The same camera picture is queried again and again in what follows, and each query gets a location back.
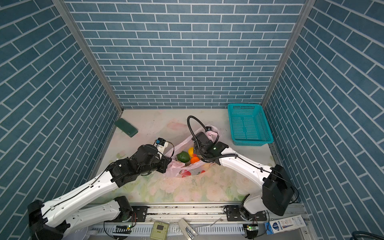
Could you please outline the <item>pink plastic bag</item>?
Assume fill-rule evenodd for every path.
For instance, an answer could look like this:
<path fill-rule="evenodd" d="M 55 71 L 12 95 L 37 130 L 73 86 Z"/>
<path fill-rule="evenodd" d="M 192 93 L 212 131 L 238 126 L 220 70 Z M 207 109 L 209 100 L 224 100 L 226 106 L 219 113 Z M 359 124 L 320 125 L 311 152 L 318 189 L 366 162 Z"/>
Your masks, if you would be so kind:
<path fill-rule="evenodd" d="M 202 161 L 202 156 L 195 147 L 192 135 L 189 135 L 177 146 L 172 147 L 165 156 L 172 159 L 164 174 L 166 178 L 186 178 L 200 175 L 215 165 L 215 163 Z"/>

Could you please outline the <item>green avocado fruit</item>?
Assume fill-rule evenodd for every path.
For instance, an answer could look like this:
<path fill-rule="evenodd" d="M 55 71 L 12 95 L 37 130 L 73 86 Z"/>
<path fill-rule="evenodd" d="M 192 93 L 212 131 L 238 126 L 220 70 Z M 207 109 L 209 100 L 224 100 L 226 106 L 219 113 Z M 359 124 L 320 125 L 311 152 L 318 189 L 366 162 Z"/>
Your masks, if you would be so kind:
<path fill-rule="evenodd" d="M 182 162 L 184 164 L 188 163 L 190 161 L 190 156 L 187 152 L 182 151 L 181 153 L 177 154 L 177 160 L 179 162 Z"/>

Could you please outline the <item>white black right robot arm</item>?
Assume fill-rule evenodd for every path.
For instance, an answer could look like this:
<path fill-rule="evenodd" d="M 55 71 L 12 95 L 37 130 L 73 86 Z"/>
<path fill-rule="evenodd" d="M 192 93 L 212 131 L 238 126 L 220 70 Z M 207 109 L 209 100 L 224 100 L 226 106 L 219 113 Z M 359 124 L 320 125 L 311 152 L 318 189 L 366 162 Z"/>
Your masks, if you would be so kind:
<path fill-rule="evenodd" d="M 280 165 L 271 167 L 252 161 L 227 144 L 213 142 L 210 133 L 209 131 L 192 134 L 194 148 L 201 154 L 202 160 L 234 170 L 259 188 L 255 193 L 247 194 L 242 200 L 239 205 L 241 216 L 249 220 L 262 211 L 283 216 L 295 194 L 295 186 L 285 169 Z"/>

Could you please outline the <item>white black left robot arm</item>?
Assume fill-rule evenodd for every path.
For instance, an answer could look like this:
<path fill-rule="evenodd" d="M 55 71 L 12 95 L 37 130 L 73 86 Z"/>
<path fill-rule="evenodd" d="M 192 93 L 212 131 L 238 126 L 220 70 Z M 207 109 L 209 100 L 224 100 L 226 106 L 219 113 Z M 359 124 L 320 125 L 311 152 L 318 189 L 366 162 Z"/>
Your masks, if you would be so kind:
<path fill-rule="evenodd" d="M 164 155 L 168 142 L 141 145 L 125 159 L 76 189 L 53 200 L 36 200 L 28 205 L 30 236 L 33 240 L 61 240 L 66 236 L 107 221 L 129 221 L 135 216 L 126 197 L 87 208 L 93 200 L 153 172 L 165 173 L 171 158 Z"/>

